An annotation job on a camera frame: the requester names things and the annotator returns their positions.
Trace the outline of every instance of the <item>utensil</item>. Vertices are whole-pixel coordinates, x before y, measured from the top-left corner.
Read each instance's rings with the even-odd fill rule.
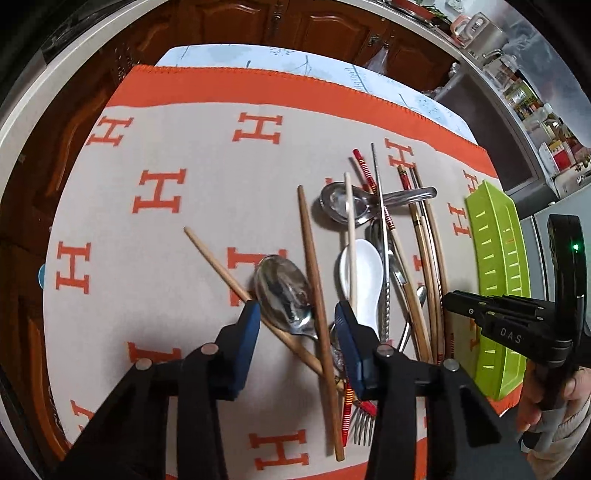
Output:
[[[413,184],[416,185],[417,178],[415,175],[415,169],[410,169],[410,176],[413,179]],[[434,308],[435,308],[435,327],[437,332],[437,343],[433,346],[433,349],[437,351],[437,363],[443,362],[445,357],[445,329],[443,326],[443,298],[441,296],[441,279],[439,273],[439,266],[437,265],[437,251],[435,249],[435,240],[433,237],[433,231],[431,223],[427,218],[427,208],[425,202],[418,204],[421,210],[421,227],[423,228],[423,235],[427,243],[427,256],[431,269]]]
[[[205,260],[213,267],[213,269],[220,275],[222,280],[226,282],[228,287],[230,287],[238,297],[244,302],[248,300],[252,300],[251,295],[246,291],[244,287],[242,287],[238,281],[232,276],[232,274],[222,265],[222,263],[215,258],[213,253],[207,248],[207,246],[199,239],[199,237],[189,228],[186,226],[184,228],[185,234],[189,237],[189,240],[197,247],[197,249],[201,252]],[[302,344],[301,342],[294,336],[291,335],[282,329],[276,327],[273,323],[271,323],[265,316],[261,316],[261,321],[265,324],[265,326],[281,341],[283,344],[291,350],[302,362],[304,362],[312,371],[314,371],[317,375],[324,377],[322,364],[320,361],[312,355]],[[331,371],[330,375],[327,378],[330,380],[331,383],[334,379],[334,374]],[[336,385],[338,390],[343,391],[343,383],[337,383]]]
[[[353,150],[353,155],[363,172],[363,176],[367,180],[369,187],[373,192],[376,192],[376,184],[374,182],[374,178],[372,177],[371,172],[365,163],[365,159],[359,152],[359,150]],[[396,246],[396,250],[400,256],[400,260],[402,262],[402,271],[404,272],[404,276],[406,278],[410,278],[410,267],[408,266],[408,260],[404,255],[404,250],[402,249],[402,242],[398,236],[398,232],[394,226],[394,222],[392,221],[392,217],[388,212],[388,209],[385,209],[385,216],[386,222],[388,224],[388,229],[390,231],[390,235],[392,236],[392,240],[394,245]],[[425,317],[423,315],[423,310],[418,302],[418,298],[416,297],[413,286],[411,285],[410,281],[407,281],[405,284],[402,285],[404,290],[404,295],[406,297],[408,303],[408,309],[410,311],[410,318],[413,323],[413,332],[416,339],[416,345],[418,350],[418,357],[419,360],[422,362],[432,363],[431,358],[431,348],[429,343],[429,338],[427,335],[427,324],[425,322]]]
[[[423,185],[421,181],[421,176],[418,173],[417,166],[411,168],[411,174],[416,179],[416,185],[419,187]],[[449,292],[448,282],[447,282],[447,270],[445,265],[445,257],[443,256],[443,246],[441,245],[441,237],[439,235],[439,228],[437,227],[437,222],[435,221],[435,215],[433,214],[433,208],[431,207],[431,203],[428,200],[423,202],[425,205],[425,213],[427,214],[427,220],[429,222],[429,227],[431,229],[431,236],[433,238],[433,244],[435,246],[435,253],[437,259],[437,269],[439,271],[439,288],[440,288],[440,298],[442,299],[443,296]],[[454,357],[454,345],[453,345],[453,326],[452,326],[452,319],[450,314],[443,310],[443,305],[441,305],[441,331],[443,332],[443,341],[444,341],[444,358],[453,358]]]
[[[384,267],[382,259],[375,247],[367,240],[355,241],[357,250],[357,321],[360,325],[371,327],[379,335],[377,310],[379,296],[382,291]],[[345,248],[339,260],[340,288],[346,299],[349,299],[349,261]]]
[[[324,371],[324,384],[329,399],[329,423],[332,438],[335,443],[335,458],[337,462],[341,462],[345,459],[345,450],[343,448],[343,438],[340,431],[340,409],[336,395],[336,386],[333,380],[334,369],[332,356],[330,354],[329,327],[326,323],[324,295],[322,293],[320,271],[316,259],[316,247],[314,246],[314,238],[312,236],[310,213],[308,211],[306,195],[304,194],[304,187],[302,185],[298,186],[297,193],[298,204],[300,207],[301,233],[304,241],[304,253],[306,254],[306,270],[308,272],[310,284],[312,285],[312,298],[314,300],[313,303],[316,311],[316,332],[318,333],[320,344],[320,362],[322,363],[322,370]]]
[[[349,304],[353,313],[357,313],[357,253],[355,241],[355,207],[353,206],[353,188],[351,185],[351,175],[349,172],[345,173],[345,190],[347,191],[347,217],[349,220],[349,245],[347,247],[349,260]],[[341,422],[341,437],[343,439],[343,447],[347,446],[349,438],[349,428],[351,425],[351,406],[355,394],[349,383],[345,380],[345,401],[343,403],[343,418]]]
[[[427,287],[425,287],[425,285],[421,285],[417,289],[417,296],[419,301],[421,302],[421,306],[424,305],[425,300],[427,299]],[[401,343],[400,345],[398,345],[398,350],[401,352],[404,352],[408,340],[410,339],[410,319],[408,318],[408,312],[406,315],[406,320],[407,322],[404,326],[405,333],[402,334]],[[331,338],[333,338],[334,326],[335,324],[333,324],[330,330]],[[373,433],[375,426],[375,417],[377,415],[377,408],[369,400],[364,401],[362,404],[360,402],[357,402],[355,403],[355,406],[357,408],[353,413],[353,416],[351,417],[353,443],[357,445],[367,444],[371,446],[372,438],[374,436]]]
[[[284,332],[318,341],[310,284],[293,262],[268,255],[256,266],[254,285],[261,311],[269,322]],[[341,371],[342,353],[332,346],[330,353],[334,366]]]
[[[369,238],[371,239],[372,244],[376,247],[376,249],[380,250],[380,248],[382,248],[382,230],[379,224],[379,220],[375,219],[371,225],[369,226]],[[396,280],[396,283],[398,284],[400,290],[402,292],[404,292],[404,289],[402,288],[402,286],[407,283],[407,279],[404,276],[404,273],[402,272],[402,266],[400,264],[400,260],[398,259],[398,256],[396,255],[395,252],[395,248],[394,248],[394,243],[392,242],[392,239],[389,238],[388,239],[388,258],[390,261],[390,271],[394,274],[394,278]],[[421,285],[419,286],[419,288],[417,288],[417,296],[419,299],[419,302],[421,304],[421,308],[423,307],[423,305],[425,305],[425,301],[427,300],[427,287],[425,285]],[[404,330],[402,331],[402,335],[400,337],[400,340],[398,341],[398,347],[397,349],[400,352],[404,352],[404,350],[406,349],[407,345],[408,345],[408,341],[410,340],[411,337],[411,320],[410,320],[410,313],[408,311],[408,305],[406,305],[406,315],[405,315],[405,319],[406,319],[406,323],[404,325]]]
[[[382,263],[384,265],[384,274],[382,275],[382,322],[378,337],[385,343],[390,338],[390,260],[388,259],[388,231],[386,230],[386,207],[384,206],[384,194],[379,178],[378,156],[375,152],[375,144],[371,144],[371,153],[374,158],[375,192],[378,195],[379,216],[382,225]]]
[[[402,181],[402,186],[405,190],[410,190],[410,180],[408,179],[408,174],[402,165],[398,166],[398,174],[400,175],[400,180]],[[414,232],[417,237],[417,244],[418,244],[418,251],[421,257],[421,264],[423,266],[423,276],[425,279],[425,283],[427,284],[427,303],[429,306],[429,327],[431,331],[431,353],[433,355],[433,359],[435,362],[439,359],[439,353],[441,353],[441,357],[443,359],[443,352],[437,351],[438,337],[437,337],[437,310],[439,309],[438,302],[435,294],[436,292],[439,293],[439,288],[437,286],[437,280],[433,275],[433,265],[434,262],[432,261],[431,256],[429,256],[429,252],[431,251],[427,245],[427,237],[426,237],[426,229],[424,226],[424,217],[421,216],[421,213],[418,210],[416,204],[412,204],[408,206],[410,209],[410,214],[413,219],[414,224]]]
[[[398,207],[409,203],[428,200],[437,196],[434,187],[424,187],[416,190],[402,190],[400,192],[384,195],[384,203],[387,207]],[[324,212],[335,222],[342,225],[348,224],[346,211],[345,184],[341,181],[329,183],[320,192],[320,206]],[[353,186],[353,202],[355,205],[355,225],[360,226],[379,214],[378,199],[374,194],[368,193]]]

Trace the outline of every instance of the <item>cabinet handle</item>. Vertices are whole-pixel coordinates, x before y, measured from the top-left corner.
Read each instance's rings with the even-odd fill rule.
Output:
[[[275,33],[277,32],[277,28],[279,27],[279,20],[281,20],[281,11],[283,10],[283,1],[277,0],[275,4],[275,11],[273,12],[273,16],[271,17],[271,32],[269,37],[273,38]]]
[[[379,35],[377,33],[374,33],[368,41],[368,47],[373,47],[379,40]]]

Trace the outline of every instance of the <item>bottle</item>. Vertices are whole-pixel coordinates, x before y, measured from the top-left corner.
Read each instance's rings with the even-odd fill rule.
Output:
[[[551,113],[552,107],[549,103],[545,103],[544,106],[538,108],[530,116],[523,120],[523,126],[528,132],[531,132],[538,124],[545,122]]]

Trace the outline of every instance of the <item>chopstick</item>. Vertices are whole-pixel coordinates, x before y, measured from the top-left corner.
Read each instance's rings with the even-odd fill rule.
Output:
[[[410,185],[410,181],[408,179],[408,174],[404,170],[402,165],[398,166],[398,174],[400,175],[400,180],[402,181],[402,187],[404,190],[411,190],[412,187]],[[431,353],[433,354],[433,359],[437,362],[437,310],[438,310],[438,302],[435,297],[435,292],[439,293],[439,287],[437,286],[437,281],[433,274],[433,253],[431,249],[427,245],[427,234],[425,232],[426,225],[424,224],[424,217],[421,216],[420,212],[418,211],[418,206],[416,203],[410,203],[408,205],[410,210],[411,217],[413,219],[414,224],[414,232],[417,236],[417,244],[418,244],[418,251],[421,255],[421,263],[423,265],[423,275],[425,277],[425,283],[427,285],[427,303],[429,306],[429,327],[431,330]]]
[[[246,302],[248,300],[252,300],[252,297],[247,292],[247,290],[242,285],[240,285],[228,271],[228,269],[226,269],[226,267],[224,267],[220,261],[215,258],[213,253],[211,253],[209,248],[207,248],[207,246],[199,239],[195,232],[193,232],[193,230],[191,230],[191,228],[188,226],[184,228],[184,232],[189,237],[189,240],[191,240],[193,245],[195,245],[201,252],[205,260],[207,260],[207,262],[213,267],[217,274],[220,275],[222,280],[226,282],[228,287],[230,287],[242,301]],[[261,316],[261,321],[281,342],[283,342],[283,344],[289,350],[291,350],[303,363],[310,367],[312,371],[321,377],[324,376],[322,364],[320,361],[300,343],[300,340],[297,337],[280,330],[263,316]],[[336,384],[337,390],[343,391],[345,389],[342,381],[335,382],[335,376],[332,371],[328,378],[332,383]]]
[[[375,144],[371,144],[371,154],[374,161],[375,191],[378,197],[379,219],[382,232],[382,266],[384,267],[384,285],[382,286],[382,321],[379,325],[379,339],[388,342],[390,339],[390,258],[388,257],[388,224],[386,222],[386,208],[384,205],[384,192],[382,190],[381,176],[379,174],[378,156],[375,152]]]
[[[349,227],[349,304],[357,315],[357,247],[355,245],[355,205],[353,205],[353,187],[351,175],[345,173],[345,191],[347,193],[347,219]]]
[[[351,175],[345,173],[345,191],[347,193],[347,219],[349,227],[349,245],[347,252],[349,254],[349,304],[353,313],[357,315],[357,248],[355,236],[355,205],[353,204],[353,187],[351,185]],[[341,438],[343,447],[347,446],[349,438],[349,428],[351,427],[351,409],[355,394],[349,384],[345,381],[345,403],[343,404],[343,417],[341,419]]]
[[[367,163],[365,163],[365,159],[357,149],[353,150],[353,155],[355,156],[355,159],[357,160],[357,163],[363,172],[365,180],[367,180],[369,184],[369,188],[372,190],[373,194],[376,194],[376,184],[371,172],[369,171]],[[406,255],[404,255],[404,251],[402,250],[402,242],[400,241],[400,237],[398,236],[398,232],[387,208],[384,208],[384,213],[386,215],[386,223],[388,224],[390,235],[392,236],[392,241],[394,242],[394,246],[396,247],[400,257],[400,263],[402,264],[404,276],[407,279],[407,282],[402,285],[402,289],[404,290],[404,296],[406,297],[408,303],[408,311],[410,313],[410,319],[413,325],[413,333],[416,340],[418,357],[422,362],[433,363],[429,337],[427,335],[427,323],[425,322],[423,309],[421,308],[421,304],[418,301],[417,293],[414,291],[414,286],[410,280],[412,278],[412,271],[408,265]]]
[[[314,246],[314,237],[312,235],[312,224],[310,222],[310,212],[304,194],[302,185],[297,188],[298,204],[300,206],[301,233],[304,241],[304,253],[306,254],[306,270],[308,280],[312,286],[312,296],[314,299],[314,311],[316,314],[316,333],[318,334],[318,343],[320,345],[320,362],[324,371],[324,384],[329,399],[330,428],[333,441],[335,443],[335,458],[337,462],[345,459],[345,450],[343,448],[343,438],[340,431],[339,403],[336,394],[334,376],[334,367],[332,354],[330,353],[329,326],[326,322],[326,309],[324,307],[324,295],[322,293],[322,282],[320,281],[320,271],[318,269],[318,260],[316,258],[316,247]]]
[[[417,181],[417,187],[421,188],[423,186],[423,182],[421,181],[421,176],[418,174],[417,166],[411,168],[412,174]],[[442,345],[437,347],[438,351],[443,352],[444,358],[453,358],[454,357],[454,342],[453,342],[453,324],[452,318],[450,314],[443,310],[443,304],[441,303],[443,296],[449,292],[448,282],[447,282],[447,271],[445,266],[445,257],[443,256],[443,246],[441,244],[441,237],[439,236],[439,228],[437,227],[437,222],[435,221],[435,215],[433,214],[433,207],[431,206],[431,202],[429,200],[425,200],[423,202],[425,205],[425,213],[427,214],[427,220],[429,221],[429,227],[431,229],[431,235],[433,237],[433,243],[435,244],[435,253],[437,254],[437,268],[439,270],[439,315],[437,316],[437,326],[439,331],[441,332],[439,341],[442,342]]]

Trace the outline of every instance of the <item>green tray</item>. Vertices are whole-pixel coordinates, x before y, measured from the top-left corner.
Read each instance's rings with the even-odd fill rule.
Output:
[[[480,295],[530,296],[525,244],[513,200],[486,180],[466,198],[478,263]],[[476,384],[501,400],[523,381],[526,358],[480,337]]]

